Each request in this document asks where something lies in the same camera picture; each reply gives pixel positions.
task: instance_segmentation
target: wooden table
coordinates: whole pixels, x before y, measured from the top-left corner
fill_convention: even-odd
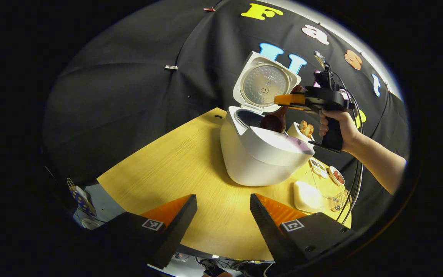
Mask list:
[[[195,194],[197,213],[181,243],[208,254],[233,259],[272,260],[249,210],[251,193],[285,205],[293,204],[293,183],[317,184],[323,195],[344,190],[312,172],[309,163],[288,180],[266,187],[242,186],[230,179],[220,146],[220,127],[226,112],[215,108],[158,138],[103,175],[98,181],[126,211],[153,209],[179,197]],[[341,219],[344,219],[347,205]],[[338,212],[328,210],[336,218]],[[345,222],[350,228],[351,216]]]

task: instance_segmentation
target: black backdrop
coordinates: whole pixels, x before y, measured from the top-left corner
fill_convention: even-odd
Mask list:
[[[253,2],[277,8],[283,16],[266,20],[241,16]],[[216,12],[203,11],[207,6]],[[329,45],[304,34],[304,25],[323,30]],[[59,175],[85,184],[181,124],[215,107],[227,110],[240,105],[232,96],[234,84],[248,54],[259,52],[263,42],[284,49],[276,61],[287,67],[289,54],[307,61],[298,73],[304,86],[312,85],[314,71],[322,70],[313,57],[313,51],[319,51],[357,98],[366,115],[365,135],[407,156],[404,103],[388,93],[381,79],[376,96],[371,74],[378,73],[363,57],[361,70],[352,68],[343,55],[347,49],[359,51],[337,35],[264,2],[164,0],[107,28],[59,75],[44,118],[44,144],[52,165]],[[165,70],[165,65],[178,65],[179,70]],[[319,125],[318,116],[295,110],[288,112],[287,125],[302,119]],[[321,140],[317,132],[315,137]],[[316,158],[342,172],[350,189],[356,159],[344,152],[337,155],[319,148],[315,152]],[[390,199],[366,169],[362,183],[354,229],[371,224]]]
[[[62,188],[42,167],[42,119],[56,76],[93,37],[146,2],[0,3],[0,275],[104,274],[114,263],[54,199]],[[424,166],[396,220],[326,275],[443,275],[443,5],[307,2],[353,30],[399,77],[413,111],[413,146]],[[415,182],[410,176],[407,184]],[[74,257],[80,256],[79,262]],[[126,267],[129,273],[134,268]]]

